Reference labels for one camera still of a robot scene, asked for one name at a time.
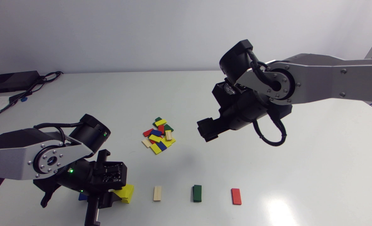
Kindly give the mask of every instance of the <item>wooden block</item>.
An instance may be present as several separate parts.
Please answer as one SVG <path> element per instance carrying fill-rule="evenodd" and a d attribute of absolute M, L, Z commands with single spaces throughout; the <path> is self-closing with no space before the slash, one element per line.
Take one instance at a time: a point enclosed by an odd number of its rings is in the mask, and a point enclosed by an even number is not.
<path fill-rule="evenodd" d="M 158 136 L 155 136 L 155 135 L 150 135 L 148 137 L 148 139 L 153 140 L 155 142 L 160 142 L 162 140 L 162 137 L 158 137 Z"/>
<path fill-rule="evenodd" d="M 162 135 L 161 131 L 159 131 L 159 130 L 151 130 L 150 134 L 155 135 L 155 136 L 161 136 Z"/>
<path fill-rule="evenodd" d="M 154 130 L 154 129 L 151 129 L 151 130 L 147 130 L 147 131 L 145 131 L 145 132 L 143 133 L 143 135 L 144 135 L 145 137 L 147 137 L 148 135 L 150 135 L 150 132 L 151 132 L 152 130 Z"/>
<path fill-rule="evenodd" d="M 240 198 L 240 190 L 239 188 L 232 188 L 232 202 L 234 205 L 242 205 L 242 200 Z"/>
<path fill-rule="evenodd" d="M 165 123 L 166 123 L 166 120 L 159 120 L 159 121 L 154 122 L 154 124 L 155 124 L 156 126 L 160 126 L 160 125 L 163 125 L 163 124 L 165 124 Z"/>
<path fill-rule="evenodd" d="M 170 130 L 171 132 L 173 132 L 173 129 L 168 124 L 165 124 L 163 126 L 163 130 Z"/>
<path fill-rule="evenodd" d="M 155 154 L 159 154 L 162 152 L 162 150 L 158 147 L 156 143 L 153 143 L 153 145 L 151 145 L 150 147 Z"/>
<path fill-rule="evenodd" d="M 152 145 L 152 143 L 150 142 L 150 140 L 148 140 L 148 139 L 144 139 L 144 140 L 142 140 L 141 141 L 147 148 L 149 148 L 151 145 Z"/>
<path fill-rule="evenodd" d="M 201 186 L 193 186 L 193 202 L 201 202 Z"/>
<path fill-rule="evenodd" d="M 170 130 L 165 130 L 166 140 L 172 140 L 172 132 Z"/>
<path fill-rule="evenodd" d="M 167 141 L 165 138 L 162 138 L 161 142 L 168 148 L 172 145 L 170 141 Z"/>
<path fill-rule="evenodd" d="M 154 202 L 159 202 L 161 200 L 162 186 L 154 187 Z"/>
<path fill-rule="evenodd" d="M 161 131 L 161 135 L 164 134 L 163 125 L 158 126 L 158 131 Z"/>
<path fill-rule="evenodd" d="M 162 151 L 166 150 L 166 145 L 164 145 L 164 143 L 162 143 L 162 140 L 161 140 L 159 143 L 157 143 L 157 146 L 158 146 Z"/>

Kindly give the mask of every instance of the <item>black motor joint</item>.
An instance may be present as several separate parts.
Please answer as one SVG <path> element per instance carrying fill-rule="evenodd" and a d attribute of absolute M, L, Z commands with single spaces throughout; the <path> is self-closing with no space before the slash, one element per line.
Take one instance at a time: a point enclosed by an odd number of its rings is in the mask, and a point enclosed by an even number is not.
<path fill-rule="evenodd" d="M 291 113 L 292 106 L 273 104 L 265 94 L 236 83 L 242 74 L 252 68 L 254 64 L 252 62 L 258 63 L 252 49 L 253 46 L 248 40 L 242 40 L 232 47 L 219 62 L 222 72 L 227 76 L 224 82 L 217 83 L 212 90 L 212 94 L 220 105 L 220 117 L 216 120 L 206 118 L 197 122 L 200 135 L 206 142 L 217 138 L 222 132 L 239 130 L 250 123 L 253 123 L 259 137 L 266 143 L 279 146 L 285 141 L 287 134 L 281 119 Z M 281 131 L 282 139 L 279 142 L 268 141 L 258 128 L 257 120 L 267 114 Z"/>

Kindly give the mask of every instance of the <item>blue object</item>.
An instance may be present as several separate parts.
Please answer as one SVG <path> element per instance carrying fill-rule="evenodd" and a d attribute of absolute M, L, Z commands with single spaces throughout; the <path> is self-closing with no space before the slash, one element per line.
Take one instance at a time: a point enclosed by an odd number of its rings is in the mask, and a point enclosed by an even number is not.
<path fill-rule="evenodd" d="M 83 193 L 80 193 L 79 195 L 79 201 L 81 200 L 87 200 L 88 199 L 88 196 L 84 195 Z"/>
<path fill-rule="evenodd" d="M 166 146 L 162 143 L 162 141 L 160 141 L 159 143 L 156 143 L 157 146 L 163 151 L 166 149 Z"/>
<path fill-rule="evenodd" d="M 150 134 L 156 135 L 157 137 L 161 136 L 162 132 L 160 130 L 152 130 Z"/>

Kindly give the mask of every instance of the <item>green block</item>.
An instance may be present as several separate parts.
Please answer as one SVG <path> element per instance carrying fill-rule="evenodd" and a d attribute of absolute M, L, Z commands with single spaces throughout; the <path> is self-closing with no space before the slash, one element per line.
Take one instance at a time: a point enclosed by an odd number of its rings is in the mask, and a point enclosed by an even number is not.
<path fill-rule="evenodd" d="M 164 130 L 164 131 L 165 131 L 165 130 L 170 130 L 171 132 L 173 132 L 172 127 L 170 127 L 168 124 L 165 124 L 165 125 L 163 126 L 163 130 Z"/>
<path fill-rule="evenodd" d="M 201 186 L 193 186 L 193 202 L 201 202 Z"/>

